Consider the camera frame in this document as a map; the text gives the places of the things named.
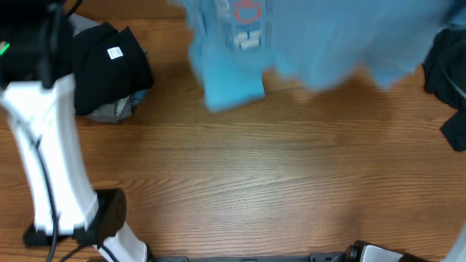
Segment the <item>light blue printed t-shirt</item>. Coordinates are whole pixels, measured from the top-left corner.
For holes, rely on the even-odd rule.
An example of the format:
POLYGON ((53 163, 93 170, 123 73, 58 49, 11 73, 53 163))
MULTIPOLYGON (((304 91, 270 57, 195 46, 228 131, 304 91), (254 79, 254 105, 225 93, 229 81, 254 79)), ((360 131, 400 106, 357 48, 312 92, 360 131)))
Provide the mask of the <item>light blue printed t-shirt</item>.
POLYGON ((356 68, 388 87, 426 58, 435 35, 465 26, 458 0, 182 0, 189 59, 209 111, 262 98, 274 70, 326 90, 356 68))

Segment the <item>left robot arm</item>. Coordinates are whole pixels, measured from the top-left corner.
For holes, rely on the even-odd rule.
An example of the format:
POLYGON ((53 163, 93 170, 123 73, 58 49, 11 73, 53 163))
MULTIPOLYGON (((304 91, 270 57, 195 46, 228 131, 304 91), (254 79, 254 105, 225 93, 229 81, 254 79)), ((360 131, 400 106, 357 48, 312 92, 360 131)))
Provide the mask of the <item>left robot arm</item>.
POLYGON ((151 261, 126 221, 119 188, 95 190, 76 130, 73 27, 62 1, 1 3, 1 107, 7 112, 33 198, 26 245, 50 255, 66 238, 107 261, 151 261))

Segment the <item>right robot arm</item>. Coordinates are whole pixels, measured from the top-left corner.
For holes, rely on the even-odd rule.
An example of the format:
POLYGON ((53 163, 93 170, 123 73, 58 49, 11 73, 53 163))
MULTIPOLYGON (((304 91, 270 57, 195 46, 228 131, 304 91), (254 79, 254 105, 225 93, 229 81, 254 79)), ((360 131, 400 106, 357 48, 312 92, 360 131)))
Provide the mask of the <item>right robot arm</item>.
MULTIPOLYGON (((449 253, 441 262, 465 262, 465 226, 449 253)), ((356 241, 345 251, 343 262, 429 262, 409 253, 399 253, 373 245, 369 242, 356 241)))

